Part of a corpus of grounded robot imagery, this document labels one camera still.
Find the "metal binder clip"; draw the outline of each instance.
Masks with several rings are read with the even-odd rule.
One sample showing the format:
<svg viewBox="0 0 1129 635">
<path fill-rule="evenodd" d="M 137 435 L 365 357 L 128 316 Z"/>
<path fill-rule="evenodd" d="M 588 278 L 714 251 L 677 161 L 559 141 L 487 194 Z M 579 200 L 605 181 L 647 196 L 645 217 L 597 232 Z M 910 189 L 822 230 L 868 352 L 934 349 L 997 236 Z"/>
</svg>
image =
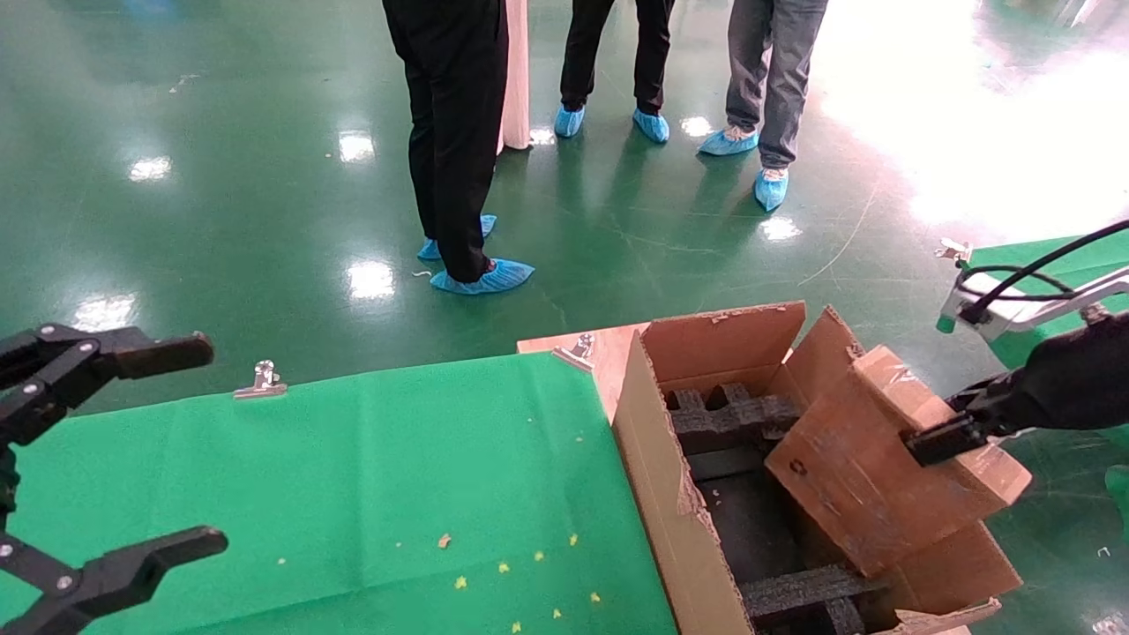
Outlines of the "metal binder clip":
<svg viewBox="0 0 1129 635">
<path fill-rule="evenodd" d="M 578 340 L 576 340 L 576 346 L 571 349 L 566 350 L 564 347 L 558 346 L 553 348 L 553 356 L 568 362 L 571 366 L 575 366 L 585 373 L 590 373 L 595 366 L 588 358 L 592 357 L 592 349 L 596 346 L 596 336 L 592 333 L 584 333 Z"/>
<path fill-rule="evenodd" d="M 287 385 L 279 383 L 282 377 L 274 372 L 274 363 L 264 359 L 255 364 L 255 385 L 235 391 L 236 399 L 255 399 L 286 394 Z"/>
<path fill-rule="evenodd" d="M 949 238 L 942 238 L 940 247 L 934 254 L 937 258 L 947 258 L 956 262 L 957 266 L 962 262 L 968 262 L 972 258 L 972 243 L 962 244 Z"/>
</svg>

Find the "gray jeans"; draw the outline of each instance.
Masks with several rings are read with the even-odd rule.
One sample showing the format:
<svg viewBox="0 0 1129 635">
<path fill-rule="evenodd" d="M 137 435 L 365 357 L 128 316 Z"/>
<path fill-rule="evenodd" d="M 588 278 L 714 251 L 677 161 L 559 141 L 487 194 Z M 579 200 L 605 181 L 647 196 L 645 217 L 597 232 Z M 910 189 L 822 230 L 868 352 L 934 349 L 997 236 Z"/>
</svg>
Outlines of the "gray jeans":
<svg viewBox="0 0 1129 635">
<path fill-rule="evenodd" d="M 764 168 L 785 168 L 796 160 L 812 49 L 826 9 L 828 0 L 733 2 L 725 113 L 730 124 L 750 131 L 761 122 L 764 107 L 760 140 Z"/>
</svg>

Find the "green tablecloth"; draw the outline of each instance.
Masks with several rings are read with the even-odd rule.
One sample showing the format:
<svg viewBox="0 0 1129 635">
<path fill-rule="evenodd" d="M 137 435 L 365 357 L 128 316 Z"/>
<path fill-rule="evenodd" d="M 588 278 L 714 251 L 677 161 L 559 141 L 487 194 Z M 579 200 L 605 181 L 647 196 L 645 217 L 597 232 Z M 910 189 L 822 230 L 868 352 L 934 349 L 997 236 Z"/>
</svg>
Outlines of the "green tablecloth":
<svg viewBox="0 0 1129 635">
<path fill-rule="evenodd" d="M 550 355 L 77 417 L 19 468 L 9 531 L 71 564 L 230 539 L 91 633 L 675 633 L 592 379 Z M 0 623 L 34 597 L 0 575 Z"/>
<path fill-rule="evenodd" d="M 992 264 L 1023 266 L 1073 240 L 1075 237 L 979 249 L 972 252 L 972 260 L 969 264 L 972 267 Z M 1103 241 L 1092 243 L 1048 264 L 1041 271 L 1058 278 L 1071 287 L 1078 287 L 1123 267 L 1129 267 L 1129 232 L 1122 232 Z M 1003 279 L 1007 273 L 995 273 L 995 276 Z M 1023 280 L 1016 287 L 1024 293 L 1054 293 L 1053 288 L 1034 278 Z M 1129 297 L 1113 296 L 1104 301 L 1103 304 L 1114 313 L 1127 311 L 1129 310 Z M 1008 368 L 1016 368 L 1026 363 L 1027 355 L 1042 340 L 1082 327 L 1082 318 L 1077 313 L 1071 313 L 1042 324 L 1034 331 L 1008 333 L 1000 337 L 991 343 L 991 349 L 1004 365 Z"/>
</svg>

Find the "leg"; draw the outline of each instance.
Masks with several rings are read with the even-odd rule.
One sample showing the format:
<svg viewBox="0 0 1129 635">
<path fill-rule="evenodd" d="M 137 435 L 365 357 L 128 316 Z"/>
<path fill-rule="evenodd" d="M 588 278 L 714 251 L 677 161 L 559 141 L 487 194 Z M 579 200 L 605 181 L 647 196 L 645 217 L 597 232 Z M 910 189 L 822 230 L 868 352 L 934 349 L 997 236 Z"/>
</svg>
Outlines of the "leg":
<svg viewBox="0 0 1129 635">
<path fill-rule="evenodd" d="M 796 136 L 807 102 L 812 49 L 826 9 L 828 0 L 776 0 L 772 61 L 761 132 L 761 166 L 765 169 L 784 169 L 796 160 Z"/>
<path fill-rule="evenodd" d="M 505 0 L 481 5 L 464 17 L 474 21 L 458 28 L 457 45 L 431 79 L 437 240 L 447 275 L 464 284 L 490 267 L 479 217 L 493 179 L 509 59 Z"/>
<path fill-rule="evenodd" d="M 764 77 L 772 45 L 773 0 L 734 0 L 729 14 L 729 90 L 725 113 L 729 125 L 752 132 L 761 121 Z"/>
<path fill-rule="evenodd" d="M 572 0 L 572 24 L 564 44 L 561 104 L 568 111 L 584 107 L 596 85 L 596 50 L 613 0 Z"/>
<path fill-rule="evenodd" d="M 639 47 L 636 50 L 636 105 L 657 115 L 663 107 L 663 76 L 671 51 L 671 9 L 674 0 L 636 0 Z"/>
<path fill-rule="evenodd" d="M 415 207 L 419 210 L 423 235 L 436 237 L 435 220 L 435 120 L 431 113 L 430 79 L 420 66 L 411 44 L 403 34 L 395 9 L 385 2 L 388 31 L 396 54 L 404 60 L 408 77 L 408 95 L 411 102 L 412 134 L 408 141 L 408 166 L 415 190 Z"/>
</svg>

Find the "glossy epoxy floor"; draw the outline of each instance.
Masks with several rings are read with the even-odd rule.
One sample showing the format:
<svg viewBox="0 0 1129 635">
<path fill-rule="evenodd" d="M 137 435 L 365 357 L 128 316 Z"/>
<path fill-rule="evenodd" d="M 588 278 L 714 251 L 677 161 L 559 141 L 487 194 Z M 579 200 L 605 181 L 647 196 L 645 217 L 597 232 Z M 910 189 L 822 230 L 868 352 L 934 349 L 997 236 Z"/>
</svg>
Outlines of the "glossy epoxy floor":
<svg viewBox="0 0 1129 635">
<path fill-rule="evenodd" d="M 501 157 L 488 211 L 490 253 L 539 271 L 467 301 L 418 275 L 406 93 L 378 2 L 8 0 L 0 333 L 52 320 L 215 339 L 211 368 L 113 385 L 91 402 L 106 409 L 229 391 L 266 357 L 306 382 L 803 298 L 949 393 L 997 366 L 933 328 L 953 275 L 937 241 L 1126 214 L 1127 14 L 1105 0 L 1064 29 L 991 3 L 833 2 L 789 199 L 767 218 L 755 157 L 693 151 L 724 123 L 728 2 L 676 3 L 658 148 L 631 129 L 624 1 L 584 132 L 552 138 L 570 9 L 531 0 L 539 145 Z M 977 633 L 1129 633 L 1129 546 L 1102 487 L 1129 456 L 1091 435 L 1012 450 L 1036 482 L 991 524 L 1027 584 Z"/>
</svg>

